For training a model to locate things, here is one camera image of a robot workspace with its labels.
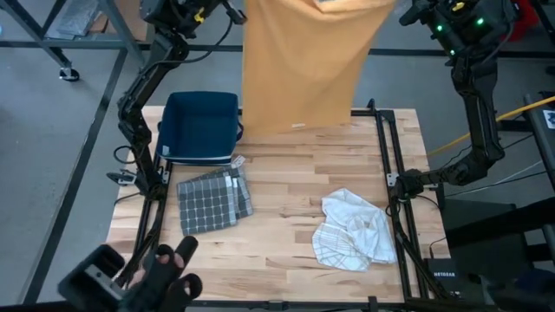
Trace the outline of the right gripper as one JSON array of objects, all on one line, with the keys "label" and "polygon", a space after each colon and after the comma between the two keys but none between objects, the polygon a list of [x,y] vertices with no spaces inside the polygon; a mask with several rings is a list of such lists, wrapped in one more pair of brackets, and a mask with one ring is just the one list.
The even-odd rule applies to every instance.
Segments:
[{"label": "right gripper", "polygon": [[[464,2],[465,6],[461,10],[451,11],[451,7],[458,2]],[[400,25],[410,25],[430,13],[427,17],[427,26],[431,30],[471,29],[475,27],[476,16],[473,9],[476,4],[477,0],[412,2],[408,10],[401,15],[399,23]]]}]

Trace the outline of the grey plastic bag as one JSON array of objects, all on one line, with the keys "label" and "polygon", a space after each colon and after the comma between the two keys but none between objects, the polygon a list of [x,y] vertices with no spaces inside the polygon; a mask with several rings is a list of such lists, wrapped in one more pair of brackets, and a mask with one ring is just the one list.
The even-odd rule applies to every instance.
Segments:
[{"label": "grey plastic bag", "polygon": [[85,36],[99,12],[97,0],[67,0],[50,24],[46,37],[73,40]]}]

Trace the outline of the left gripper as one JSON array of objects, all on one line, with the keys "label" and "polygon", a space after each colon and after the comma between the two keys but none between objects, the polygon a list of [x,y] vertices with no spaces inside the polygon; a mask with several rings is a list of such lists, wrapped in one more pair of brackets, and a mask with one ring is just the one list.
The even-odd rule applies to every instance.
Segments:
[{"label": "left gripper", "polygon": [[140,17],[157,30],[165,30],[184,37],[195,37],[202,23],[194,21],[200,7],[205,8],[205,20],[221,4],[233,24],[245,24],[247,17],[230,0],[140,0]]}]

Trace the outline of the navy blue fabric bin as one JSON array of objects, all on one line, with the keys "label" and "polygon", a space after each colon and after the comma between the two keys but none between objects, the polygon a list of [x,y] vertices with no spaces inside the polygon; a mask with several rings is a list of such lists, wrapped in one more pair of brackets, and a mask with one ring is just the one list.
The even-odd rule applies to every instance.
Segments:
[{"label": "navy blue fabric bin", "polygon": [[175,164],[226,166],[243,132],[236,94],[175,92],[168,97],[159,123],[156,153]]}]

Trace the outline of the black table with sticker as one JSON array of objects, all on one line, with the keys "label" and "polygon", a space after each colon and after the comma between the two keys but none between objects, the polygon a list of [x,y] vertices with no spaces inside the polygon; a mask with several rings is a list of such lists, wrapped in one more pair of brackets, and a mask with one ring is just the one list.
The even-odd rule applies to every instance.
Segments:
[{"label": "black table with sticker", "polygon": [[546,174],[555,191],[555,100],[524,112],[543,161]]}]

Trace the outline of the black Netgear router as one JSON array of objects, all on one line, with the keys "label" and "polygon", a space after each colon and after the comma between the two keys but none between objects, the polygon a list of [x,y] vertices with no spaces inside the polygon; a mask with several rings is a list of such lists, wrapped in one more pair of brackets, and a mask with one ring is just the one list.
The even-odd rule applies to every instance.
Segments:
[{"label": "black Netgear router", "polygon": [[461,298],[459,273],[451,258],[425,258],[425,264],[446,291]]}]

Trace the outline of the black side stand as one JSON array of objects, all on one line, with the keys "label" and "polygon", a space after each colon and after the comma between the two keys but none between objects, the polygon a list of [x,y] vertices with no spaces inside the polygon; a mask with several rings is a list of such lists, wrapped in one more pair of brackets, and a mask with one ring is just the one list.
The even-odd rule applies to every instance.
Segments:
[{"label": "black side stand", "polygon": [[460,278],[502,312],[555,312],[555,197],[523,207],[447,199],[441,211]]}]

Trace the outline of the grey checked towel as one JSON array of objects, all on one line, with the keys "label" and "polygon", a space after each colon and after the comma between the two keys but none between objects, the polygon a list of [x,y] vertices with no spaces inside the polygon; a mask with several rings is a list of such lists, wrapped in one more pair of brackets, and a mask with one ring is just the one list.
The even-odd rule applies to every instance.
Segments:
[{"label": "grey checked towel", "polygon": [[254,212],[240,166],[225,166],[180,182],[177,195],[184,236],[233,227]]}]

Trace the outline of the white towel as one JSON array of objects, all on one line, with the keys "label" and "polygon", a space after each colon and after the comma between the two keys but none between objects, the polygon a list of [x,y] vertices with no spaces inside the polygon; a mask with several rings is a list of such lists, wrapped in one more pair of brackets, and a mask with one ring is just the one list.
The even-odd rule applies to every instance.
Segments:
[{"label": "white towel", "polygon": [[346,188],[322,198],[325,220],[312,235],[312,248],[321,265],[367,272],[370,266],[397,262],[384,210]]}]

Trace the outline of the cardboard box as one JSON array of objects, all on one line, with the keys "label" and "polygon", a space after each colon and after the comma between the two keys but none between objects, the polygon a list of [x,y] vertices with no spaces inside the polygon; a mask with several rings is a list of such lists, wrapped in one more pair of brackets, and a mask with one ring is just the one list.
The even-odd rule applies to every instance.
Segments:
[{"label": "cardboard box", "polygon": [[[121,13],[125,24],[131,31],[136,41],[144,42],[147,39],[148,25],[140,18],[140,0],[114,0]],[[116,34],[117,30],[108,20],[108,17],[100,11],[88,30],[92,34]]]}]

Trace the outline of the person's hand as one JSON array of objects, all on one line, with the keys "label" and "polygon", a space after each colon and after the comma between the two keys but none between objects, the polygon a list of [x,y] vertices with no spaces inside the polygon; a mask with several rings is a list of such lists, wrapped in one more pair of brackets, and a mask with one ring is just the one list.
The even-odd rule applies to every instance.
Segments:
[{"label": "person's hand", "polygon": [[[184,269],[185,268],[184,260],[179,254],[175,254],[173,256],[173,259],[170,259],[169,255],[157,256],[156,261],[158,263],[163,263],[163,264],[166,264],[166,263],[169,263],[170,261],[172,261],[174,267],[176,267],[178,269]],[[133,278],[132,278],[131,282],[128,284],[127,288],[131,289],[133,286],[140,283],[145,278],[146,273],[147,273],[147,271],[144,268],[140,268],[139,270],[137,270],[134,273]]]}]

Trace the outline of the yellow towel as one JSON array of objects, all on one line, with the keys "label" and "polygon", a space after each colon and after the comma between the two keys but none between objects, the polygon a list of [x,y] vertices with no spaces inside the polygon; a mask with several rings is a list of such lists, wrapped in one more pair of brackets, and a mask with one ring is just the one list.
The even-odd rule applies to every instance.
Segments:
[{"label": "yellow towel", "polygon": [[348,123],[362,66],[395,2],[245,0],[246,135]]}]

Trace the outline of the metal cart on wheels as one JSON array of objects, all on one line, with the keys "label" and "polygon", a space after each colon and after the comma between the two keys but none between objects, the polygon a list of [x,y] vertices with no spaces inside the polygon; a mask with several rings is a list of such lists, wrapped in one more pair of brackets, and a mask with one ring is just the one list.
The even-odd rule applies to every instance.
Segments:
[{"label": "metal cart on wheels", "polygon": [[143,62],[140,51],[141,41],[136,41],[125,24],[114,0],[97,0],[108,20],[117,30],[116,34],[92,34],[73,40],[52,39],[46,32],[67,0],[55,0],[44,23],[39,23],[19,0],[0,0],[0,10],[7,13],[29,35],[28,41],[0,40],[0,48],[42,49],[60,68],[59,78],[65,81],[79,81],[80,75],[73,68],[70,59],[63,53],[65,49],[126,49],[136,60]]}]

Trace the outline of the black aluminium table frame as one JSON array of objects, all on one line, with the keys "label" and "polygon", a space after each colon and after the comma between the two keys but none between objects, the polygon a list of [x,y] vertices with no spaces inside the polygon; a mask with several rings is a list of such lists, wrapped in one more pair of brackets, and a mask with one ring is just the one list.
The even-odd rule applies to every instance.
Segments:
[{"label": "black aluminium table frame", "polygon": [[323,221],[323,196],[347,188],[379,207],[388,203],[388,176],[428,163],[415,110],[356,108],[346,125],[264,137],[237,146],[253,214],[235,226],[198,235],[188,269],[201,277],[201,308],[424,308],[428,287],[415,264],[400,256],[366,273],[319,264],[311,237]]}]

